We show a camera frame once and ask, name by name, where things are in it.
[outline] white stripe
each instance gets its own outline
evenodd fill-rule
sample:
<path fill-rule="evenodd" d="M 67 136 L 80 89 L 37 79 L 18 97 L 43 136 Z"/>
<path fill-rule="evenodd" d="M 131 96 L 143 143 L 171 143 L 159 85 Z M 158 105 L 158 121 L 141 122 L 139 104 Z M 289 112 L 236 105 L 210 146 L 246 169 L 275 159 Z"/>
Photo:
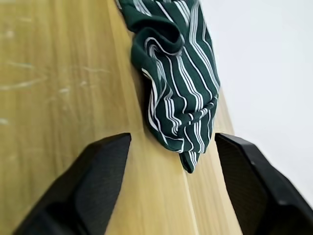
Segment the white stripe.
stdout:
<path fill-rule="evenodd" d="M 150 99 L 149 99 L 149 107 L 151 107 L 151 99 L 152 99 L 152 96 L 153 96 L 153 94 L 152 94 L 152 91 L 151 91 Z M 157 126 L 155 125 L 155 123 L 153 122 L 153 120 L 152 120 L 152 118 L 151 118 L 151 112 L 150 112 L 150 110 L 148 110 L 148 120 L 149 120 L 150 125 L 151 125 L 154 129 L 156 129 L 156 130 L 158 131 Z"/>
<path fill-rule="evenodd" d="M 181 7 L 181 9 L 182 9 L 187 21 L 188 21 L 188 24 L 189 24 L 190 13 L 188 14 L 188 10 L 186 10 L 185 5 L 183 5 L 181 1 L 177 1 L 177 3 L 180 5 L 180 7 Z"/>
<path fill-rule="evenodd" d="M 190 161 L 191 161 L 191 164 L 192 164 L 192 167 L 193 167 L 192 170 L 194 170 L 195 169 L 195 164 L 194 164 L 194 160 L 193 160 L 193 154 L 192 154 L 192 152 L 188 152 L 188 154 L 189 154 Z"/>
<path fill-rule="evenodd" d="M 207 122 L 207 131 L 208 131 L 207 137 L 208 137 L 208 139 L 209 139 L 209 142 L 211 141 L 211 137 L 210 137 L 210 127 L 209 127 L 210 120 L 211 120 L 211 110 L 209 110 L 209 119 L 208 119 L 208 122 Z"/>
<path fill-rule="evenodd" d="M 172 18 L 167 14 L 166 10 L 163 8 L 163 6 L 161 5 L 161 3 L 159 2 L 156 2 L 158 4 L 158 6 L 160 7 L 160 9 L 163 11 L 163 13 L 165 14 L 165 16 L 173 22 Z M 193 90 L 193 92 L 190 91 L 190 89 L 188 88 L 187 84 L 187 89 L 188 91 L 196 98 L 196 109 L 195 111 L 198 111 L 200 109 L 203 108 L 203 97 L 202 95 L 196 90 L 196 87 L 194 86 L 194 83 L 191 79 L 191 77 L 189 76 L 184 64 L 183 64 L 183 60 L 180 56 L 177 56 L 177 61 L 178 61 L 178 64 L 179 64 L 179 71 L 181 72 L 180 74 L 182 75 L 183 79 L 184 79 L 184 76 L 183 76 L 183 73 L 184 75 L 186 76 L 186 78 L 189 78 L 189 79 L 184 79 L 185 81 L 185 84 L 186 84 L 186 81 L 188 82 L 188 85 L 190 86 L 190 89 Z"/>
<path fill-rule="evenodd" d="M 139 0 L 139 4 L 141 5 L 141 7 L 142 7 L 144 13 L 145 13 L 146 15 L 148 15 L 148 16 L 151 16 L 150 11 L 147 9 L 147 7 L 145 6 L 145 4 L 143 3 L 142 0 Z"/>
<path fill-rule="evenodd" d="M 210 46 L 210 44 L 205 40 L 205 32 L 206 32 L 206 23 L 204 21 L 204 18 L 203 18 L 203 30 L 202 30 L 202 40 L 204 41 L 204 43 L 207 45 L 207 47 L 209 48 L 210 52 L 211 52 L 211 55 L 212 55 L 212 59 L 213 59 L 213 67 L 214 67 L 214 70 L 215 70 L 215 74 L 217 75 L 217 68 L 216 68 L 216 63 L 215 63 L 215 56 L 214 56 L 214 53 L 213 53 L 213 49 L 212 47 Z"/>
<path fill-rule="evenodd" d="M 199 100 L 198 100 L 198 96 L 192 91 L 192 88 L 190 87 L 189 85 L 189 82 L 188 82 L 188 79 L 186 78 L 186 74 L 185 72 L 183 71 L 183 66 L 181 65 L 181 57 L 176 57 L 177 59 L 177 63 L 178 63 L 178 68 L 179 68 L 179 71 L 180 71 L 180 74 L 182 76 L 182 79 L 184 80 L 185 82 L 185 85 L 187 87 L 187 90 L 189 91 L 190 94 L 192 94 L 194 96 L 194 98 L 196 99 L 196 111 L 198 110 L 199 108 Z"/>
<path fill-rule="evenodd" d="M 195 152 L 192 152 L 192 154 L 193 154 L 193 160 L 194 160 L 194 164 L 195 164 L 194 168 L 196 168 L 196 165 L 197 165 L 196 153 L 195 153 Z"/>
<path fill-rule="evenodd" d="M 165 77 L 164 77 L 164 76 L 165 76 L 165 71 L 164 71 L 164 68 L 163 68 L 163 64 L 162 64 L 162 63 L 160 62 L 160 60 L 158 60 L 158 58 L 156 57 L 156 55 L 155 55 L 155 53 L 154 53 L 154 50 L 153 50 L 154 47 L 155 47 L 155 45 L 152 45 L 152 46 L 149 48 L 149 55 L 157 60 L 157 70 L 158 70 L 158 73 L 160 73 L 160 76 L 164 79 L 165 87 L 164 87 L 164 89 L 163 89 L 163 92 L 162 92 L 161 96 L 157 99 L 156 104 L 155 104 L 155 106 L 154 106 L 154 111 L 152 112 L 152 113 L 153 113 L 153 118 L 156 119 L 156 121 L 157 121 L 157 123 L 158 123 L 158 131 L 161 133 L 161 135 L 162 135 L 162 137 L 163 137 L 163 139 L 165 140 L 165 142 L 166 142 L 167 145 L 168 145 L 168 143 L 167 143 L 167 141 L 166 141 L 165 138 L 172 139 L 172 140 L 174 140 L 174 141 L 181 141 L 181 149 L 177 151 L 177 152 L 181 153 L 181 152 L 183 152 L 183 148 L 184 148 L 184 139 L 183 139 L 183 138 L 174 139 L 174 138 L 172 138 L 172 137 L 169 137 L 169 136 L 163 134 L 163 133 L 162 133 L 162 130 L 161 130 L 160 122 L 159 122 L 159 120 L 158 120 L 158 118 L 157 118 L 157 116 L 156 116 L 156 113 L 155 113 L 155 110 L 156 110 L 156 108 L 157 108 L 158 102 L 160 101 L 161 97 L 163 96 L 163 94 L 164 94 L 164 92 L 165 92 L 165 89 L 166 89 L 166 86 L 167 86 L 167 82 L 166 82 Z M 141 69 L 141 70 L 142 70 L 142 71 L 144 72 L 144 74 L 146 74 L 146 75 L 152 80 L 152 82 L 153 82 L 153 79 L 152 79 L 151 75 L 150 75 L 145 69 Z M 173 94 L 173 92 L 170 90 L 170 92 L 167 94 L 167 96 L 164 97 L 164 104 L 165 104 L 165 109 L 166 109 L 166 117 L 167 117 L 169 120 L 171 120 L 171 121 L 175 121 L 174 119 L 170 118 L 172 108 L 169 108 L 169 107 L 171 107 L 171 104 L 169 103 L 168 98 L 169 98 L 169 95 L 171 96 L 172 94 Z"/>
<path fill-rule="evenodd" d="M 188 71 L 186 70 L 185 66 L 184 66 L 184 63 L 183 63 L 183 60 L 182 58 L 180 57 L 180 62 L 181 62 L 181 66 L 182 66 L 182 71 L 185 73 L 186 77 L 188 78 L 187 81 L 189 82 L 189 86 L 190 88 L 193 90 L 194 94 L 197 96 L 197 98 L 199 99 L 199 104 L 198 104 L 198 107 L 196 108 L 195 111 L 199 111 L 200 109 L 203 108 L 203 97 L 202 95 L 197 91 L 196 87 L 195 87 L 195 84 L 193 82 L 193 80 L 191 79 Z"/>
<path fill-rule="evenodd" d="M 197 19 L 196 15 L 198 13 L 199 1 L 196 2 L 195 5 L 192 6 L 191 10 L 191 21 L 190 21 L 190 33 L 189 33 L 189 41 L 196 54 L 200 57 L 202 62 L 204 63 L 208 73 L 210 74 L 211 81 L 215 86 L 216 91 L 218 92 L 219 88 L 216 86 L 214 74 L 212 74 L 212 70 L 210 69 L 210 64 L 208 63 L 207 56 L 201 49 L 201 47 L 197 44 L 196 33 L 197 33 Z"/>
<path fill-rule="evenodd" d="M 205 82 L 205 80 L 204 80 L 204 78 L 203 78 L 201 72 L 199 71 L 199 69 L 197 68 L 197 66 L 194 64 L 194 62 L 193 62 L 192 59 L 190 58 L 186 47 L 184 47 L 183 49 L 184 49 L 184 51 L 185 51 L 185 53 L 186 53 L 186 55 L 187 55 L 187 57 L 188 57 L 188 59 L 189 59 L 191 65 L 194 67 L 194 69 L 197 71 L 199 77 L 201 78 L 201 81 L 202 81 L 202 83 L 203 83 L 205 89 L 210 93 L 210 100 L 211 100 L 212 97 L 213 97 L 212 92 L 211 92 L 210 89 L 207 87 L 206 82 Z"/>
<path fill-rule="evenodd" d="M 122 7 L 121 7 L 121 4 L 119 3 L 119 0 L 115 0 L 115 2 L 116 2 L 117 7 L 121 10 Z"/>
<path fill-rule="evenodd" d="M 147 78 L 151 79 L 151 82 L 152 82 L 152 84 L 153 84 L 154 81 L 153 81 L 151 75 L 150 75 L 145 69 L 142 68 L 141 70 L 144 72 L 144 74 L 147 76 Z M 152 96 L 153 96 L 153 100 L 156 99 L 156 95 L 155 95 L 153 92 L 151 92 L 150 101 L 149 101 L 149 107 L 151 107 L 151 109 L 152 109 L 152 105 L 151 105 L 151 99 L 152 99 L 151 97 L 152 97 Z M 149 113 L 148 113 L 149 123 L 151 124 L 151 126 L 152 126 L 153 128 L 155 128 L 157 131 L 160 132 L 160 134 L 162 135 L 162 138 L 163 138 L 164 142 L 168 145 L 167 140 L 166 140 L 166 138 L 165 138 L 166 136 L 165 136 L 165 135 L 163 134 L 163 132 L 161 131 L 160 121 L 158 120 L 158 118 L 157 118 L 156 115 L 154 115 L 154 118 L 155 118 L 156 121 L 157 121 L 158 127 L 156 127 L 155 123 L 153 122 L 153 120 L 152 120 L 152 118 L 151 118 L 151 114 L 150 114 L 150 112 L 149 112 Z"/>
<path fill-rule="evenodd" d="M 179 50 L 178 52 L 175 52 L 175 53 L 169 53 L 169 52 L 167 52 L 166 50 L 163 49 L 163 47 L 161 46 L 161 44 L 160 44 L 155 38 L 153 38 L 153 37 L 149 37 L 149 38 L 146 39 L 146 41 L 145 41 L 145 49 L 146 49 L 146 51 L 147 51 L 147 44 L 148 44 L 148 42 L 149 42 L 150 40 L 155 41 L 155 43 L 158 45 L 158 47 L 159 47 L 165 54 L 168 54 L 168 55 L 178 55 L 178 54 L 180 54 L 180 52 L 181 52 L 180 50 Z"/>
<path fill-rule="evenodd" d="M 164 71 L 164 67 L 163 64 L 161 63 L 161 61 L 156 57 L 154 51 L 151 51 L 151 55 L 153 58 L 156 59 L 157 65 L 161 70 L 161 74 L 163 77 L 163 80 L 165 82 L 165 85 L 167 84 L 166 81 L 166 75 L 165 75 L 165 71 Z M 178 127 L 182 124 L 180 119 L 176 118 L 174 116 L 175 113 L 175 107 L 174 107 L 174 102 L 172 100 L 172 95 L 173 95 L 173 91 L 172 89 L 169 87 L 169 93 L 166 95 L 166 97 L 164 97 L 164 103 L 165 103 L 165 109 L 166 109 L 166 115 L 167 118 L 173 123 L 173 127 L 172 127 L 172 133 L 177 136 L 177 131 L 178 131 Z"/>
<path fill-rule="evenodd" d="M 197 155 L 196 155 L 196 153 L 195 153 L 195 164 L 197 165 Z"/>
<path fill-rule="evenodd" d="M 186 127 L 184 127 L 184 133 L 185 133 L 185 136 L 186 138 L 188 139 L 188 141 L 190 142 L 191 144 L 191 148 L 189 149 L 189 151 L 191 152 L 193 149 L 194 149 L 194 144 L 192 143 L 192 141 L 189 139 L 187 133 L 186 133 Z"/>
<path fill-rule="evenodd" d="M 166 58 L 168 59 L 168 61 L 169 61 L 169 63 L 170 63 L 171 78 L 172 78 L 172 81 L 173 81 L 173 84 L 174 84 L 175 91 L 176 91 L 177 95 L 178 95 L 180 98 L 182 98 L 183 101 L 184 101 L 184 108 L 182 109 L 182 113 L 184 114 L 184 113 L 185 113 L 185 110 L 186 110 L 186 108 L 187 108 L 187 100 L 186 100 L 185 97 L 183 97 L 183 96 L 179 93 L 178 88 L 177 88 L 177 86 L 176 86 L 176 82 L 175 82 L 175 80 L 174 80 L 174 75 L 173 75 L 173 65 L 172 65 L 172 61 L 171 61 L 171 59 L 170 59 L 168 56 L 166 56 Z"/>
<path fill-rule="evenodd" d="M 194 123 L 194 133 L 199 144 L 198 152 L 200 153 L 202 151 L 202 141 L 201 141 L 201 137 L 199 136 L 199 122 Z"/>
<path fill-rule="evenodd" d="M 166 12 L 166 10 L 164 9 L 164 7 L 162 6 L 162 4 L 158 1 L 156 1 L 156 3 L 158 4 L 159 8 L 161 9 L 161 11 L 163 11 L 164 15 L 171 21 L 174 22 L 173 19 L 170 17 L 170 15 Z"/>
<path fill-rule="evenodd" d="M 188 18 L 187 18 L 187 16 L 186 16 L 184 10 L 182 9 L 182 7 L 181 7 L 179 1 L 175 1 L 174 3 L 175 3 L 175 5 L 176 5 L 177 9 L 180 11 L 182 17 L 184 18 L 185 23 L 186 23 L 186 26 L 188 26 L 188 24 L 189 24 Z"/>
<path fill-rule="evenodd" d="M 153 92 L 155 94 L 154 102 L 156 104 L 157 103 L 157 87 L 156 87 L 156 84 L 155 84 L 154 80 L 152 79 L 152 76 L 149 74 L 148 71 L 146 71 L 143 68 L 141 69 L 141 71 L 143 71 L 144 75 L 146 75 L 146 77 L 148 77 L 151 80 L 151 82 L 152 82 L 152 89 L 153 89 Z"/>
<path fill-rule="evenodd" d="M 182 14 L 182 16 L 185 18 L 185 17 L 186 17 L 186 16 L 185 16 L 185 13 L 182 12 L 182 11 L 180 10 L 180 8 L 179 8 L 179 11 L 180 11 L 180 13 Z M 211 91 L 208 89 L 208 87 L 207 87 L 207 85 L 206 85 L 206 82 L 205 82 L 205 80 L 204 80 L 202 74 L 200 73 L 199 69 L 198 69 L 197 66 L 194 64 L 194 62 L 192 61 L 192 59 L 190 58 L 186 47 L 183 47 L 183 50 L 185 51 L 185 53 L 186 53 L 186 55 L 187 55 L 187 57 L 188 57 L 188 59 L 189 59 L 191 65 L 194 67 L 194 69 L 195 69 L 195 70 L 197 71 L 197 73 L 199 74 L 199 76 L 200 76 L 200 78 L 201 78 L 201 81 L 202 81 L 204 87 L 205 87 L 206 90 L 210 93 L 210 99 L 212 99 L 212 93 L 211 93 Z"/>
<path fill-rule="evenodd" d="M 204 144 L 202 136 L 201 136 L 201 125 L 202 125 L 202 121 L 199 120 L 199 123 L 198 123 L 198 135 L 199 135 L 199 138 L 200 138 L 200 141 L 201 141 L 201 145 L 202 145 L 202 149 L 201 149 L 200 153 L 204 153 L 205 144 Z"/>
<path fill-rule="evenodd" d="M 182 6 L 184 6 L 185 11 L 186 11 L 187 16 L 188 16 L 188 19 L 190 20 L 190 10 L 189 10 L 189 8 L 188 8 L 186 2 L 185 2 L 185 1 L 181 1 L 180 3 L 181 3 Z"/>

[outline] wood grain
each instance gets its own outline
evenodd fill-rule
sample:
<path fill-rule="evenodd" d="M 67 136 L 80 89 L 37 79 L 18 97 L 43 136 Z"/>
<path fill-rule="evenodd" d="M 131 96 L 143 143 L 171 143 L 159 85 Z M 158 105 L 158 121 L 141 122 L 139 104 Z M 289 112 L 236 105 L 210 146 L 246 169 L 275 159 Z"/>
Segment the wood grain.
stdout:
<path fill-rule="evenodd" d="M 192 175 L 148 132 L 114 0 L 0 0 L 0 234 L 90 142 L 131 132 L 107 235 L 240 234 L 212 142 Z M 223 94 L 216 131 L 232 133 Z"/>

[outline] striped scarf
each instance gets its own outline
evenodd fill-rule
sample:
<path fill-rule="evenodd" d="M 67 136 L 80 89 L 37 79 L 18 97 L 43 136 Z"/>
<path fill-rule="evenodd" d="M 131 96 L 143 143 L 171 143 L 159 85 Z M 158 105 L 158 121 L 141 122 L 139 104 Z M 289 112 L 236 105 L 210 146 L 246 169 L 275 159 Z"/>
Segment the striped scarf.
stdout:
<path fill-rule="evenodd" d="M 117 0 L 132 63 L 152 84 L 147 123 L 192 173 L 211 140 L 220 81 L 198 0 Z"/>

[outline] green cloth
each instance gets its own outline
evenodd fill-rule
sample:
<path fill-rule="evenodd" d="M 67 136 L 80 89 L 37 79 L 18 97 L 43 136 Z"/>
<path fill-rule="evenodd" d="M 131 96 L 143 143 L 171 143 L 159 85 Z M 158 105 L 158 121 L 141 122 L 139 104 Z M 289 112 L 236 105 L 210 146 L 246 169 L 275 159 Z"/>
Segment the green cloth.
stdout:
<path fill-rule="evenodd" d="M 192 173 L 211 140 L 220 81 L 198 0 L 119 0 L 132 63 L 152 82 L 147 123 Z"/>

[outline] white wall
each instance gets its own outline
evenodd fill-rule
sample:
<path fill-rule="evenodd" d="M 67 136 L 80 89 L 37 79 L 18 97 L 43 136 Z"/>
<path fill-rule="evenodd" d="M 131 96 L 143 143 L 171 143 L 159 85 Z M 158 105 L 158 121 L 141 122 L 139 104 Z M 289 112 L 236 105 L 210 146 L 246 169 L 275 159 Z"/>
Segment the white wall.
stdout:
<path fill-rule="evenodd" d="M 313 1 L 202 0 L 235 134 L 313 206 Z"/>

